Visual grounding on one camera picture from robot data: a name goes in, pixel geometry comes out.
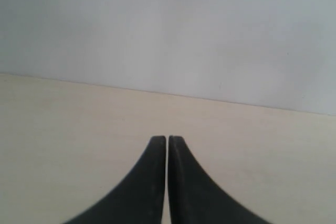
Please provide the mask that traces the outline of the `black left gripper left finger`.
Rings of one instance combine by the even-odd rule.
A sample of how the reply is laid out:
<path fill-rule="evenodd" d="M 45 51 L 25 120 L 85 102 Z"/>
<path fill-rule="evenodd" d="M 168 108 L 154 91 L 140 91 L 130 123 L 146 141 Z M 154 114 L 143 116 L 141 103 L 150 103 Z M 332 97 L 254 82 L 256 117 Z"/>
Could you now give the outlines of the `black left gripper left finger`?
<path fill-rule="evenodd" d="M 67 223 L 161 223 L 166 174 L 166 138 L 153 136 L 125 178 Z"/>

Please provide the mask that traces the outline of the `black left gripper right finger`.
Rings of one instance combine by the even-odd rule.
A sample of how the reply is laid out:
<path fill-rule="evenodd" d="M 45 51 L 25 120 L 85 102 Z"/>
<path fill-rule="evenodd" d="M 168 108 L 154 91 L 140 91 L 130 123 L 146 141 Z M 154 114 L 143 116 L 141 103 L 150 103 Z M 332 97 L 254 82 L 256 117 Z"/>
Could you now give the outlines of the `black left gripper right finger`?
<path fill-rule="evenodd" d="M 223 191 L 181 136 L 169 137 L 168 196 L 171 223 L 268 223 Z"/>

